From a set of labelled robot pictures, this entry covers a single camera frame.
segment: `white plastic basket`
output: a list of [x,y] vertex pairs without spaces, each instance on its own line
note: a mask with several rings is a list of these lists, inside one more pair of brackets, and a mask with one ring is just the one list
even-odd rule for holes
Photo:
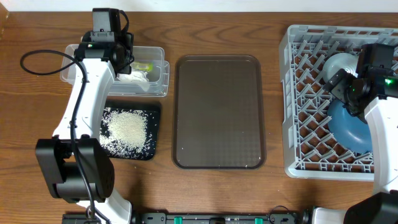
[[[285,172],[290,177],[373,181],[372,153],[358,154],[329,132],[327,109],[334,97],[323,91],[323,64],[332,55],[359,54],[363,44],[396,45],[398,29],[292,25],[279,45],[284,89],[282,125]],[[393,70],[398,70],[398,50]]]

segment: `empty tray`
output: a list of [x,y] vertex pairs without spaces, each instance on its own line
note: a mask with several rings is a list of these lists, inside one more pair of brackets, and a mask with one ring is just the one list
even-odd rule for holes
[[249,55],[177,64],[173,160],[184,169],[255,169],[266,160],[261,70]]

